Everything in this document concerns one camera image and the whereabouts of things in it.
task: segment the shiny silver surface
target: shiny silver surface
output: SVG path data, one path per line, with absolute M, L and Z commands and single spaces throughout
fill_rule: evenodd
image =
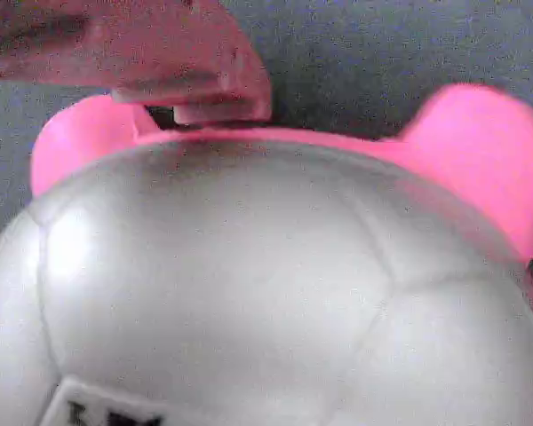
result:
M 165 426 L 533 425 L 533 312 L 513 253 L 393 166 L 267 142 L 151 146 L 28 214 L 64 376 L 45 426 L 94 395 L 109 405 L 95 422 L 161 408 Z

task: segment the ball panel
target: ball panel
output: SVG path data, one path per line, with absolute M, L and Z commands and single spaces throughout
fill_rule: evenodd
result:
M 464 225 L 466 220 L 472 219 L 482 239 L 486 234 L 495 234 L 485 220 L 473 212 L 470 212 L 473 217 L 463 217 L 465 213 L 462 212 L 469 210 L 467 206 L 455 205 L 453 197 L 436 188 L 417 184 L 416 180 L 400 178 L 393 185 L 377 183 L 374 191 L 362 195 L 348 194 L 348 200 L 383 253 L 398 289 L 418 288 L 438 279 L 471 272 L 486 272 L 491 267 L 487 263 L 509 258 L 504 254 L 507 245 L 501 238 L 489 245 L 491 256 L 473 245 L 474 236 L 463 235 L 454 225 L 456 222 L 451 222 L 447 214 L 434 212 L 434 208 L 440 204 L 451 206 L 450 214 L 459 210 L 458 223 Z M 411 196 L 414 192 L 407 191 L 415 187 L 420 192 L 432 191 L 428 200 L 437 204 L 418 202 Z
M 38 301 L 39 241 L 26 212 L 0 236 L 0 425 L 34 426 L 58 379 Z
M 533 315 L 511 279 L 397 296 L 332 425 L 533 425 Z
M 164 154 L 52 224 L 61 368 L 233 420 L 315 420 L 390 289 L 358 216 L 298 162 L 194 161 L 175 177 Z

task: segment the soccer ball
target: soccer ball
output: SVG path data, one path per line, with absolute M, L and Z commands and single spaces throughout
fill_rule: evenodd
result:
M 514 259 L 369 157 L 132 149 L 0 237 L 0 426 L 531 426 Z

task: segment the gray background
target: gray background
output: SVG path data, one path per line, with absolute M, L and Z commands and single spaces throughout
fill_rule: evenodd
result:
M 502 87 L 533 106 L 533 0 L 226 0 L 274 86 L 274 121 L 391 135 L 445 83 Z M 30 198 L 45 121 L 91 90 L 0 82 L 0 230 Z

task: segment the pig ear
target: pig ear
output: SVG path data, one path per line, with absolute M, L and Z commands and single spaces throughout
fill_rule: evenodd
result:
M 449 189 L 533 257 L 533 109 L 485 86 L 433 96 L 401 134 L 408 169 Z
M 60 111 L 45 124 L 31 158 L 31 188 L 39 195 L 100 157 L 136 144 L 138 137 L 159 131 L 140 105 L 92 96 Z

